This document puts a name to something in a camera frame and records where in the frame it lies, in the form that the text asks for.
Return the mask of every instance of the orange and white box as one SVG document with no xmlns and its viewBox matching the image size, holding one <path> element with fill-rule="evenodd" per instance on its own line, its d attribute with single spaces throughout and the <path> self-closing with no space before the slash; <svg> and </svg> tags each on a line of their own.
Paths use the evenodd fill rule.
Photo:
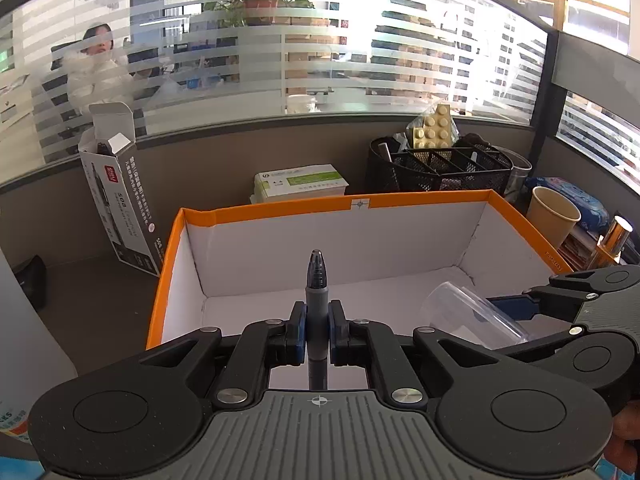
<svg viewBox="0 0 640 480">
<path fill-rule="evenodd" d="M 520 294 L 571 272 L 558 252 L 492 190 L 312 198 L 199 212 L 181 209 L 169 239 L 148 334 L 151 348 L 201 326 L 223 335 L 289 319 L 305 299 L 309 254 L 324 255 L 331 300 L 347 319 L 411 335 L 433 289 L 450 281 L 482 296 Z M 564 330 L 524 323 L 535 336 Z M 330 388 L 366 388 L 364 371 L 330 367 Z M 272 388 L 307 388 L 307 370 L 271 371 Z"/>
</svg>

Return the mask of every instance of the human hand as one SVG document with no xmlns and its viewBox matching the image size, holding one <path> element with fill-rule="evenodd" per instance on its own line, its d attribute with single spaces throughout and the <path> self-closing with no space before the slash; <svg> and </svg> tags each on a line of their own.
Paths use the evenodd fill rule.
<svg viewBox="0 0 640 480">
<path fill-rule="evenodd" d="M 630 440 L 640 439 L 640 400 L 630 401 L 613 418 L 613 432 L 604 458 L 627 474 L 636 472 L 638 453 Z"/>
</svg>

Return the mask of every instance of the clear plastic cup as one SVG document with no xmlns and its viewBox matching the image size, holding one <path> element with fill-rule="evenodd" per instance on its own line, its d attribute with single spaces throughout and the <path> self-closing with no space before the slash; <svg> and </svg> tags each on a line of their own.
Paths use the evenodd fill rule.
<svg viewBox="0 0 640 480">
<path fill-rule="evenodd" d="M 517 322 L 469 288 L 444 282 L 424 300 L 420 322 L 490 350 L 527 342 Z"/>
</svg>

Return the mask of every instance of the brown paper cup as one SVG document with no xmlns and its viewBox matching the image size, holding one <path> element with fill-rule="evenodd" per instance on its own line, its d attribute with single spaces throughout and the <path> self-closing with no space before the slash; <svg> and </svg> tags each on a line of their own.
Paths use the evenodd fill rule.
<svg viewBox="0 0 640 480">
<path fill-rule="evenodd" d="M 533 188 L 527 220 L 557 249 L 580 221 L 580 211 L 557 191 L 537 186 Z"/>
</svg>

